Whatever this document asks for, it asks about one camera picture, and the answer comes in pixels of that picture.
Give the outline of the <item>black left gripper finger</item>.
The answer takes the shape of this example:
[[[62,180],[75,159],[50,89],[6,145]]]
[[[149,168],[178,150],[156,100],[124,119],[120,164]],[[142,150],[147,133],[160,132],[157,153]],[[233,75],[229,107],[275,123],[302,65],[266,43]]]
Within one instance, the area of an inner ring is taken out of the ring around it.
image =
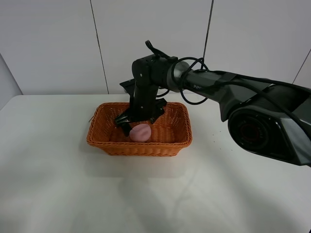
[[[129,136],[130,131],[132,130],[131,125],[128,122],[125,122],[121,124],[121,128],[122,128],[124,135]]]

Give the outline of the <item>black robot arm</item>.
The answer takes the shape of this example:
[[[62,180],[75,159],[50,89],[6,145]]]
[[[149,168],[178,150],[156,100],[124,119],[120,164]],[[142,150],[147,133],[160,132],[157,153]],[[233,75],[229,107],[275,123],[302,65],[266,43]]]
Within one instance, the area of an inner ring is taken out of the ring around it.
[[[186,58],[153,54],[132,64],[133,79],[121,85],[130,106],[115,119],[125,135],[130,123],[154,123],[166,101],[159,89],[185,90],[219,104],[221,121],[244,150],[283,161],[311,164],[311,91],[298,85],[207,67],[194,70]]]

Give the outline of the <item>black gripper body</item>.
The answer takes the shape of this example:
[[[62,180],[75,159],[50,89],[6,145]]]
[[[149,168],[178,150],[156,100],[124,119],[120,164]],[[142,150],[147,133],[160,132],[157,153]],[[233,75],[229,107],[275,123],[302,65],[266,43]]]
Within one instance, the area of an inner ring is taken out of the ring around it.
[[[129,107],[115,118],[117,126],[128,122],[155,121],[164,114],[164,107],[167,101],[164,98],[157,98],[158,86],[138,85],[135,83],[134,94],[130,96]]]

